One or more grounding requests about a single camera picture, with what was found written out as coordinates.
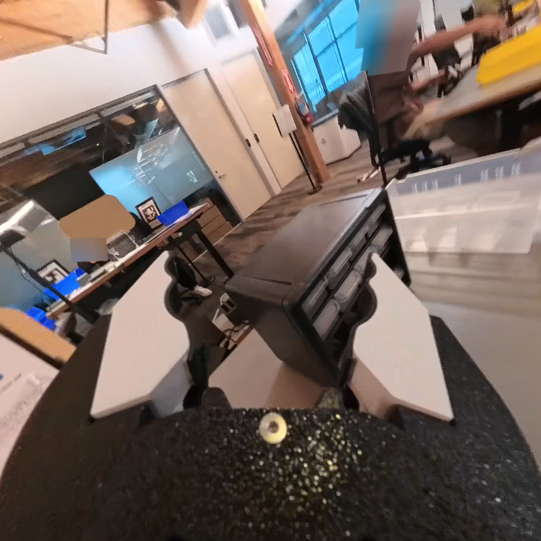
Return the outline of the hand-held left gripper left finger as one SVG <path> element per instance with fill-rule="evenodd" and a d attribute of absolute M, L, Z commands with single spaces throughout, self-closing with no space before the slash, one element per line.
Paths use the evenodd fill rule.
<path fill-rule="evenodd" d="M 171 313 L 174 285 L 163 252 L 114 305 L 90 415 L 100 419 L 149 405 L 155 416 L 182 411 L 192 387 L 187 364 L 190 338 Z"/>

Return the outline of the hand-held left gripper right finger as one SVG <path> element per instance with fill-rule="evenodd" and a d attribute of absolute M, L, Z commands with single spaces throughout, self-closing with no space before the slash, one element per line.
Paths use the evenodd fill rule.
<path fill-rule="evenodd" d="M 377 254 L 369 257 L 375 309 L 352 336 L 348 386 L 368 415 L 389 419 L 398 407 L 441 422 L 454 413 L 427 309 Z"/>

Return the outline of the grid of clear drawers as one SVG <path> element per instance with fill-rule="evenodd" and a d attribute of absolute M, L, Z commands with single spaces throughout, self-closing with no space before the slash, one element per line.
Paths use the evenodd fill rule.
<path fill-rule="evenodd" d="M 354 323 L 369 312 L 371 300 L 365 283 L 373 255 L 378 255 L 410 287 L 409 269 L 388 203 L 380 203 L 369 211 L 365 222 L 338 251 L 301 305 L 323 351 L 336 364 L 343 362 Z"/>

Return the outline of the black drawer cabinet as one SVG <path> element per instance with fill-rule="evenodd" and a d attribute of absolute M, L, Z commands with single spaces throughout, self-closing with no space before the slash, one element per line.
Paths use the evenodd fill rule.
<path fill-rule="evenodd" d="M 227 294 L 240 315 L 273 353 L 323 387 L 345 383 L 353 362 L 352 354 L 347 352 L 349 337 L 343 362 L 336 364 L 323 351 L 301 305 L 338 251 L 380 203 L 388 203 L 392 211 L 387 191 L 374 188 L 307 206 L 226 283 Z M 375 309 L 375 297 L 368 294 L 369 312 L 353 327 Z"/>

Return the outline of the clear plastic storage bin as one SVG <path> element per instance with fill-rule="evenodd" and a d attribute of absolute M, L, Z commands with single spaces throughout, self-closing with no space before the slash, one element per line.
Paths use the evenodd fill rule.
<path fill-rule="evenodd" d="M 527 254 L 540 215 L 540 139 L 393 179 L 386 190 L 407 253 Z"/>

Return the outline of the white recycling cabinet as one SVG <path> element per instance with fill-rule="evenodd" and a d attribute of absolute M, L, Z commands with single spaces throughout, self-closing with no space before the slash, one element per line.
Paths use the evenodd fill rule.
<path fill-rule="evenodd" d="M 357 132 L 340 127 L 337 111 L 316 121 L 313 132 L 326 165 L 347 159 L 362 147 Z"/>

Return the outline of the blue plastic box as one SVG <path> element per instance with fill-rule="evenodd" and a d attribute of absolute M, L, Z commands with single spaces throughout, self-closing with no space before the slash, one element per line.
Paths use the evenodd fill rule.
<path fill-rule="evenodd" d="M 78 277 L 79 275 L 77 272 L 73 271 L 58 283 L 55 283 L 54 288 L 68 298 L 71 294 L 80 289 L 80 284 L 77 280 Z M 25 311 L 25 314 L 45 328 L 52 331 L 58 331 L 61 328 L 60 317 L 48 314 L 52 308 L 59 306 L 62 303 L 62 299 L 51 289 L 41 288 L 37 300 L 32 301 L 30 308 Z"/>
<path fill-rule="evenodd" d="M 190 215 L 190 209 L 185 201 L 180 201 L 158 216 L 158 221 L 165 227 L 172 226 L 178 220 L 185 219 Z"/>

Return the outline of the wooden desk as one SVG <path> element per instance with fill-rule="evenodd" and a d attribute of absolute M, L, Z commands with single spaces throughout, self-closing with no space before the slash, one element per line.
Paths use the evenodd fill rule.
<path fill-rule="evenodd" d="M 182 245 L 192 237 L 196 237 L 199 240 L 200 244 L 205 247 L 205 250 L 209 251 L 220 269 L 226 273 L 227 277 L 231 278 L 233 271 L 204 231 L 204 227 L 210 225 L 220 215 L 221 213 L 219 213 L 218 207 L 212 204 L 210 199 L 204 200 L 203 203 L 190 209 L 185 216 L 178 218 L 171 225 L 159 227 L 141 245 L 135 246 L 124 257 L 116 261 L 110 261 L 96 272 L 91 273 L 89 280 L 84 285 L 80 285 L 67 296 L 68 300 L 72 303 L 81 301 L 93 291 L 109 282 L 115 275 L 126 272 L 129 267 L 135 264 L 146 253 L 155 248 L 166 247 L 166 243 L 172 244 L 174 249 L 180 250 L 182 255 L 184 255 L 185 251 Z"/>

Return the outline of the black white marker tag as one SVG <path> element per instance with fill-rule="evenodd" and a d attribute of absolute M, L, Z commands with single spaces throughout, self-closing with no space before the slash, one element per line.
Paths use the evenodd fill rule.
<path fill-rule="evenodd" d="M 142 221 L 150 226 L 152 230 L 156 230 L 163 226 L 159 219 L 161 211 L 153 197 L 149 197 L 146 200 L 138 203 L 135 208 Z"/>
<path fill-rule="evenodd" d="M 39 267 L 36 272 L 38 276 L 54 287 L 57 287 L 70 274 L 70 271 L 56 259 L 52 259 Z"/>

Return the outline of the printed instruction sheet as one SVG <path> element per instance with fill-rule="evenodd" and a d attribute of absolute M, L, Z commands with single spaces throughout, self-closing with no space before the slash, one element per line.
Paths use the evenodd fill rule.
<path fill-rule="evenodd" d="M 25 423 L 57 374 L 58 369 L 1 335 L 1 474 Z"/>

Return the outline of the stack of cardboard boxes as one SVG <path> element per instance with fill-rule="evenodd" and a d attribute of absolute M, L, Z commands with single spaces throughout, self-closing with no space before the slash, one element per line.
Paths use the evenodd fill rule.
<path fill-rule="evenodd" d="M 215 244 L 233 229 L 233 225 L 224 217 L 217 206 L 206 205 L 203 210 L 204 212 L 193 223 L 197 222 L 202 233 L 212 244 Z M 183 230 L 181 239 L 183 239 L 181 249 L 190 260 L 194 260 L 206 251 L 206 247 L 196 234 L 188 235 Z"/>

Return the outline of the frosted glass partition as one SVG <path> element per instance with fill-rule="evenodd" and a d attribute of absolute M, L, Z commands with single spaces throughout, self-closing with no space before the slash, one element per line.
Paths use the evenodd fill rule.
<path fill-rule="evenodd" d="M 231 226 L 240 215 L 156 86 L 63 119 L 1 146 L 1 188 L 57 220 L 100 196 L 142 218 L 209 200 Z"/>

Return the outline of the white door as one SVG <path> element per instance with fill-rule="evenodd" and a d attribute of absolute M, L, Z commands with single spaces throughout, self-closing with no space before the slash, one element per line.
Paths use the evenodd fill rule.
<path fill-rule="evenodd" d="M 303 168 L 293 143 L 288 136 L 280 135 L 274 120 L 280 101 L 259 53 L 252 51 L 230 59 L 221 69 L 278 184 L 287 187 L 303 174 Z"/>
<path fill-rule="evenodd" d="M 199 71 L 164 86 L 163 93 L 240 220 L 245 221 L 271 196 L 211 78 Z"/>

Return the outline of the black chair with grey jacket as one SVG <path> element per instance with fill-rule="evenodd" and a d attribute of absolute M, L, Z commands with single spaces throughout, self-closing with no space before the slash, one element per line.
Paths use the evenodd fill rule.
<path fill-rule="evenodd" d="M 433 152 L 429 141 L 425 139 L 397 139 L 394 120 L 380 124 L 376 120 L 376 111 L 372 95 L 372 86 L 366 71 L 359 76 L 359 85 L 345 92 L 338 108 L 338 124 L 365 136 L 369 144 L 372 170 L 358 176 L 357 183 L 366 182 L 381 174 L 383 185 L 389 180 L 385 166 L 397 159 L 403 164 L 395 178 L 404 179 L 409 174 L 447 166 L 451 157 L 444 152 Z"/>

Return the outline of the whiteboard on black stand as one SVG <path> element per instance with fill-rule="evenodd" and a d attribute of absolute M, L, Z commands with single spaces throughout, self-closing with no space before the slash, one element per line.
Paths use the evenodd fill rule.
<path fill-rule="evenodd" d="M 322 186 L 321 184 L 315 182 L 309 171 L 306 156 L 301 149 L 299 139 L 296 135 L 296 125 L 289 105 L 282 105 L 279 109 L 277 109 L 277 111 L 273 113 L 273 118 L 280 136 L 282 138 L 288 138 L 292 143 L 294 151 L 312 187 L 312 193 L 318 193 L 321 191 Z"/>

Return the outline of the wooden edge table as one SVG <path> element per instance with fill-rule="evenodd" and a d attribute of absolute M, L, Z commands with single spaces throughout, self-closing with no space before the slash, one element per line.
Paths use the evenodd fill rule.
<path fill-rule="evenodd" d="M 406 132 L 411 139 L 424 127 L 458 118 L 485 109 L 502 111 L 499 151 L 516 148 L 520 139 L 518 104 L 525 96 L 540 90 L 540 65 L 482 86 L 477 82 L 480 65 L 472 67 L 446 96 L 423 105 L 421 113 Z"/>

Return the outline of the yellow plastic bin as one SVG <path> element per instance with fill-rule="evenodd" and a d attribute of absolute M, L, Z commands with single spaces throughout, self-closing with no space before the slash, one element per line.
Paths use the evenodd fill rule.
<path fill-rule="evenodd" d="M 540 65 L 539 31 L 540 28 L 532 29 L 486 52 L 480 59 L 476 82 L 490 85 Z"/>

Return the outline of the wooden post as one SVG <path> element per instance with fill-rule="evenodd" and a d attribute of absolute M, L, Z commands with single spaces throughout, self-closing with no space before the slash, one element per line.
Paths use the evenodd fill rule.
<path fill-rule="evenodd" d="M 267 22 L 261 1 L 240 1 L 247 23 L 258 44 L 268 75 L 281 104 L 291 113 L 294 135 L 307 166 L 307 176 L 312 191 L 321 191 L 322 184 L 330 178 L 327 166 L 309 125 L 305 124 L 298 110 L 298 94 L 274 32 Z"/>

